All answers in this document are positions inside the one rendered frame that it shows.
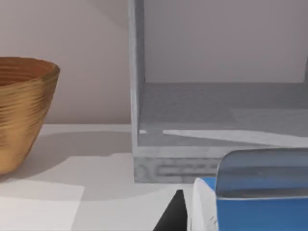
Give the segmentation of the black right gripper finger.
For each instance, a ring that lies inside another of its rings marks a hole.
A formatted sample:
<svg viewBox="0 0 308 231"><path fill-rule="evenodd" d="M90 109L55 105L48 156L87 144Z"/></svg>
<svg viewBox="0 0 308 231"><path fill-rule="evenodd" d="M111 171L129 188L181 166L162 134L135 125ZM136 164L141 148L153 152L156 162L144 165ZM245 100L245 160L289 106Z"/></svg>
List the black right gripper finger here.
<svg viewBox="0 0 308 231"><path fill-rule="evenodd" d="M183 190L177 190L153 231L187 231L187 207Z"/></svg>

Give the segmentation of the grey open cabinet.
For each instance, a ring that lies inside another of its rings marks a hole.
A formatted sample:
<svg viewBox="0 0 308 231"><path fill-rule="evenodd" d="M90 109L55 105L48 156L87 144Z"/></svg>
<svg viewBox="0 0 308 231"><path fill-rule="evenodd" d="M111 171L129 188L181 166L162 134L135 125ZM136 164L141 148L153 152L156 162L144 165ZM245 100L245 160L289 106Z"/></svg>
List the grey open cabinet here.
<svg viewBox="0 0 308 231"><path fill-rule="evenodd" d="M137 183L308 148L308 0L128 0L128 39Z"/></svg>

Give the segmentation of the woven brown basket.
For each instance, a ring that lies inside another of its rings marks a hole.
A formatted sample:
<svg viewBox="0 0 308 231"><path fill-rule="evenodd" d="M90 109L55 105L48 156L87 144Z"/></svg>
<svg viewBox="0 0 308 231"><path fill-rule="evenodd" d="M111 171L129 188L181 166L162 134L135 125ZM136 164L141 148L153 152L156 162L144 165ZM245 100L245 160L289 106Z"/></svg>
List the woven brown basket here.
<svg viewBox="0 0 308 231"><path fill-rule="evenodd" d="M44 123L60 68L30 57L0 57L0 175L18 169Z"/></svg>

